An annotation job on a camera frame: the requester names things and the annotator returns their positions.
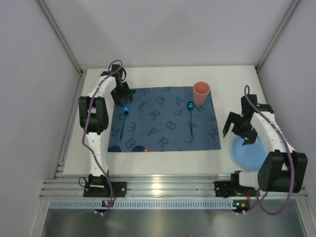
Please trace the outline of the blue plastic plate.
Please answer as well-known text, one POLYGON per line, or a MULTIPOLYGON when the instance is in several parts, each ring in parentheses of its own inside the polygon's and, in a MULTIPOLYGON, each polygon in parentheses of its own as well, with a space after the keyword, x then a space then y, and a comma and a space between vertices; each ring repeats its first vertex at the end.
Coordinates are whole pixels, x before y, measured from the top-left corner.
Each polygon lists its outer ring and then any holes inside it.
POLYGON ((244 170, 258 171, 266 159, 266 151, 259 136, 253 144, 243 145, 244 139, 236 137, 232 145, 232 156, 244 170))

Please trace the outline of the pink plastic cup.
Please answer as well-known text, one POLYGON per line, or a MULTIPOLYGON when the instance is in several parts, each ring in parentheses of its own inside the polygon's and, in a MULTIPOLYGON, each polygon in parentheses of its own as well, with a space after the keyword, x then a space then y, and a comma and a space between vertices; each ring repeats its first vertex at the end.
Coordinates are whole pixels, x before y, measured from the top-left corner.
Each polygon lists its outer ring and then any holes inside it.
POLYGON ((202 106, 206 101, 208 94, 210 93, 210 86, 203 82, 199 81, 193 86, 193 102, 196 106, 202 106))

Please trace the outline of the blue plastic spoon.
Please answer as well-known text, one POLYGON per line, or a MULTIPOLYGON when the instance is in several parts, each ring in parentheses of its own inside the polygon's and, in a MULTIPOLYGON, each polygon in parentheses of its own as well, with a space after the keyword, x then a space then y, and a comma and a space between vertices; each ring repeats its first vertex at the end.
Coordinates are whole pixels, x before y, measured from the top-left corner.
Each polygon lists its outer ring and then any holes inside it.
POLYGON ((191 136, 193 137, 193 119, 192 119, 192 112, 194 110, 194 103, 192 101, 189 101, 187 103, 187 110, 190 112, 190 133, 191 136))

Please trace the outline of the blue lettered cloth placemat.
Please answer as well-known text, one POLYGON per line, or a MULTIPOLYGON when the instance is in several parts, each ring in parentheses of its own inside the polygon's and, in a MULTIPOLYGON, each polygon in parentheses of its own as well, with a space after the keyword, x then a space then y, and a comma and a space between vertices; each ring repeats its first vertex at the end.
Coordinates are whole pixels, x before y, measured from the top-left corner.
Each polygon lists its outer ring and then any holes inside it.
POLYGON ((190 133, 192 87, 152 87, 132 90, 132 102, 123 137, 119 140, 124 108, 114 106, 108 152, 208 151, 221 148, 212 96, 192 112, 193 137, 190 133))

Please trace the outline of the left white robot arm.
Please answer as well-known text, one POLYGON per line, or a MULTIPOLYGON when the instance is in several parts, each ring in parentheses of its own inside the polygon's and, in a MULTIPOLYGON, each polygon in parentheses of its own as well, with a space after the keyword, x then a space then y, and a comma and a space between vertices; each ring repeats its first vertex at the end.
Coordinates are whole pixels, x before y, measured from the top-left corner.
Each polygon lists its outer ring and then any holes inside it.
POLYGON ((126 70, 121 60, 113 61, 103 71, 96 86, 87 96, 79 98, 79 124, 83 129, 82 144, 89 150, 91 165, 89 177, 97 179, 97 186, 110 182, 109 168, 105 158, 104 134, 109 126, 106 97, 123 108, 129 107, 133 96, 126 79, 126 70))

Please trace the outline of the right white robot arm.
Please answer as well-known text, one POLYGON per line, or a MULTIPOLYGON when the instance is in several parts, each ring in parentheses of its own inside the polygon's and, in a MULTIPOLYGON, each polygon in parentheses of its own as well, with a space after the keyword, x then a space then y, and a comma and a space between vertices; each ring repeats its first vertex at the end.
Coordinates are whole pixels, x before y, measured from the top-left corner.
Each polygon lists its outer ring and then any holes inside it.
POLYGON ((265 192, 299 193, 307 168, 308 159, 287 142, 276 123, 274 111, 269 104, 258 103, 255 94, 241 98, 241 114, 230 112, 223 128, 244 140, 244 145, 260 138, 266 158, 257 171, 237 171, 238 184, 242 187, 265 192))

